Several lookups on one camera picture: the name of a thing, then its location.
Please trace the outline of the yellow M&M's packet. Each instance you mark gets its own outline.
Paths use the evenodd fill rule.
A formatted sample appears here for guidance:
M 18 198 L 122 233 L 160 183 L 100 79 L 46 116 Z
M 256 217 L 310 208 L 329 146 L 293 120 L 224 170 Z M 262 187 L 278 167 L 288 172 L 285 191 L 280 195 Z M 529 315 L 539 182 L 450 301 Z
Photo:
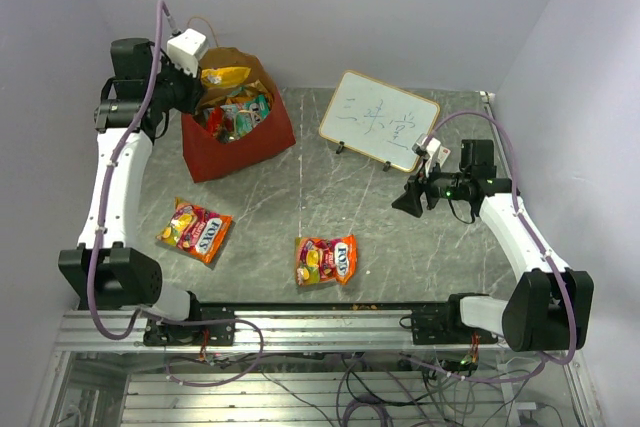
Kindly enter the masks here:
M 230 89 L 243 84 L 250 74 L 246 66 L 207 68 L 201 71 L 200 80 L 207 89 Z

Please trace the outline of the red snack packet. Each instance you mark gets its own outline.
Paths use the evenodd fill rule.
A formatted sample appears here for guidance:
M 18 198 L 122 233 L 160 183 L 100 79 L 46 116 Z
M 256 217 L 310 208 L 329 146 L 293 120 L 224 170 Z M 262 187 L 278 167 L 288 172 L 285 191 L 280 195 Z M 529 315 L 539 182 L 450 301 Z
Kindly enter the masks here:
M 237 139 L 234 117 L 222 107 L 206 110 L 205 130 L 221 143 L 229 143 Z

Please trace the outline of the brown kraft chip bag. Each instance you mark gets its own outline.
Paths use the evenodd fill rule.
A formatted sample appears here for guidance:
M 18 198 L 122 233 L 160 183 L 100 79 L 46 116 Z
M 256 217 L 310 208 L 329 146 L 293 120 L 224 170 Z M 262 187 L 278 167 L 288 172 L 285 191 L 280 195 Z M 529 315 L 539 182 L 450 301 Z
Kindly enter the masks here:
M 247 103 L 252 102 L 259 96 L 263 96 L 266 99 L 268 108 L 271 108 L 274 97 L 272 93 L 265 87 L 265 85 L 259 80 L 237 86 L 235 89 L 232 89 L 228 93 L 209 91 L 207 95 L 202 98 L 198 108 L 200 110 L 203 110 L 205 108 L 211 108 L 215 106 Z

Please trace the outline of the red brown paper bag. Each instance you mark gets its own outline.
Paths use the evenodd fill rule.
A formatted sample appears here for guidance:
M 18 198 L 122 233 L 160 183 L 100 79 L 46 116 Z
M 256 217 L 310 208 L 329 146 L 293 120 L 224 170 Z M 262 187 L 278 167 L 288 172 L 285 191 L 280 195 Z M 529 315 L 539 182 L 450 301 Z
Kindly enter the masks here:
M 246 136 L 229 143 L 217 141 L 205 130 L 206 110 L 210 108 L 200 110 L 197 107 L 195 114 L 181 116 L 183 158 L 196 183 L 222 178 L 274 157 L 296 143 L 292 123 L 279 89 L 260 60 L 235 47 L 215 45 L 208 48 L 199 62 L 202 70 L 227 66 L 250 67 L 251 74 L 243 84 L 261 81 L 272 93 L 273 103 L 265 120 Z M 203 97 L 209 91 L 228 93 L 236 87 L 204 88 Z

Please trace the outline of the teal Fox's candy bag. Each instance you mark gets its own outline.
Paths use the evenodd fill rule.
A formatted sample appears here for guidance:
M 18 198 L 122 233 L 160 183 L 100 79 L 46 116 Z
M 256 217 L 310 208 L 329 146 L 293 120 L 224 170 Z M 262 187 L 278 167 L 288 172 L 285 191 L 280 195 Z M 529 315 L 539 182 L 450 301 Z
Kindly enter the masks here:
M 223 105 L 222 110 L 225 138 L 231 142 L 246 136 L 265 120 L 270 113 L 270 105 L 268 98 L 259 94 L 246 102 Z

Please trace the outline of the orange Fox's fruits bag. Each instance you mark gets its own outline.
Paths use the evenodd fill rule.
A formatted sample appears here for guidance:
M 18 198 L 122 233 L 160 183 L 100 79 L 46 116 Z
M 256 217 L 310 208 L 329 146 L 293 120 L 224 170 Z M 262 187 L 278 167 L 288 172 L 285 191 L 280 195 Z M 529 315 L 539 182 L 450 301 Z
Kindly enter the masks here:
M 354 235 L 333 239 L 295 239 L 294 275 L 298 286 L 335 281 L 345 285 L 357 269 L 357 240 Z

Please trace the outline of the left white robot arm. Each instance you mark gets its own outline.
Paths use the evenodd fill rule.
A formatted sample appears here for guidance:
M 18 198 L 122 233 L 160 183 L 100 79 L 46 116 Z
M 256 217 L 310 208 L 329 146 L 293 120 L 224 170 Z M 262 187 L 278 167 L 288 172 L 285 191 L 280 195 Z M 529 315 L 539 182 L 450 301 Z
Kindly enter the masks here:
M 87 220 L 76 247 L 59 254 L 58 267 L 83 307 L 140 309 L 170 319 L 182 344 L 203 334 L 191 296 L 164 281 L 158 262 L 137 248 L 141 188 L 154 142 L 169 112 L 191 114 L 204 94 L 199 62 L 208 49 L 193 29 L 171 37 L 160 57 L 144 38 L 112 43 L 114 74 L 105 82 L 94 115 L 98 166 Z

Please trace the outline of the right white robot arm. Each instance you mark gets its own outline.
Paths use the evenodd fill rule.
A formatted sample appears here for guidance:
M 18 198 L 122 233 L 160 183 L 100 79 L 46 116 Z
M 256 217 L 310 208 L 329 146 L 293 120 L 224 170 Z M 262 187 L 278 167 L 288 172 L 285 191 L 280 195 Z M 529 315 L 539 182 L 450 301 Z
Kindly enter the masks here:
M 503 338 L 515 352 L 581 349 L 586 341 L 594 282 L 572 269 L 541 235 L 512 179 L 500 178 L 490 140 L 465 139 L 455 172 L 439 163 L 441 144 L 422 135 L 413 145 L 422 164 L 392 206 L 414 217 L 438 202 L 465 202 L 471 220 L 494 234 L 516 277 L 506 301 L 483 294 L 453 294 L 440 320 L 450 341 L 465 341 L 475 330 Z

